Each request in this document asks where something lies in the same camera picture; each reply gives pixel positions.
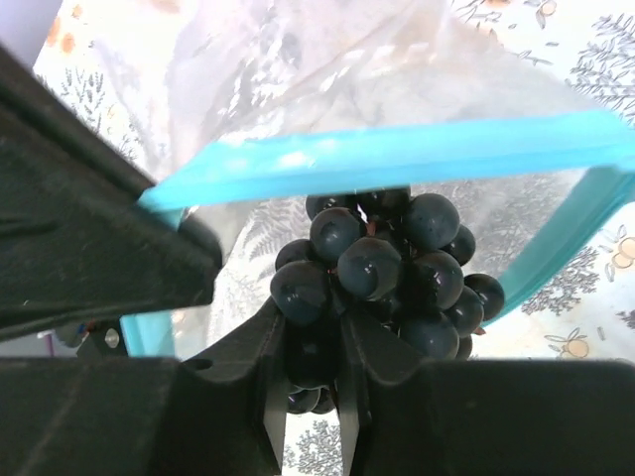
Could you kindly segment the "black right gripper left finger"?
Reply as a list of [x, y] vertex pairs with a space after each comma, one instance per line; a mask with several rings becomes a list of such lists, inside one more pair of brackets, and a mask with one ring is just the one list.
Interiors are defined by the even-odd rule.
[[285, 322], [265, 302], [187, 361], [1, 362], [5, 475], [277, 475]]

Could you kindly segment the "dark toy grape bunch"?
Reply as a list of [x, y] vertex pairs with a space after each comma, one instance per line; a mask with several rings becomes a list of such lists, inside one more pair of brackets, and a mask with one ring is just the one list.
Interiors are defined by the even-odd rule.
[[293, 415], [336, 406], [342, 317], [359, 310], [433, 359], [466, 359], [471, 338], [505, 303], [501, 284], [466, 274], [476, 251], [456, 207], [408, 187], [311, 195], [307, 238], [278, 253], [270, 294], [288, 325]]

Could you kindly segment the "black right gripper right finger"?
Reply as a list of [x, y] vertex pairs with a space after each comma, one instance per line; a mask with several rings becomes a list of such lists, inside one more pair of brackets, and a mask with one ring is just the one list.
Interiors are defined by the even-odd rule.
[[634, 368], [427, 360], [372, 317], [341, 321], [347, 475], [630, 475]]

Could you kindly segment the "clear zip top bag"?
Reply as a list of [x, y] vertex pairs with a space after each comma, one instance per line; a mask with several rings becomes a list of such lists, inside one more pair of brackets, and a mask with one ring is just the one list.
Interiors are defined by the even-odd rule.
[[[173, 222], [193, 212], [213, 229], [228, 264], [230, 222], [205, 210], [238, 203], [302, 197], [311, 192], [361, 191], [375, 185], [437, 183], [612, 168], [628, 177], [596, 207], [607, 210], [587, 245], [599, 251], [600, 280], [574, 299], [570, 313], [536, 332], [543, 342], [529, 356], [601, 358], [634, 355], [634, 5], [630, 1], [559, 1], [569, 33], [539, 45], [569, 48], [577, 58], [548, 72], [573, 83], [591, 82], [581, 95], [608, 112], [558, 113], [516, 119], [336, 129], [260, 138], [207, 139], [189, 159], [142, 196], [142, 203]], [[124, 319], [135, 356], [179, 355], [173, 312]]]

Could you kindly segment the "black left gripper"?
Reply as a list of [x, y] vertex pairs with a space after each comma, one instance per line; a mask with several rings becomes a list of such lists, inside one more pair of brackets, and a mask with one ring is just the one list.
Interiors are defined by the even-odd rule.
[[55, 327], [78, 358], [127, 357], [118, 316], [211, 302], [217, 239], [142, 208], [150, 185], [2, 54], [3, 338]]

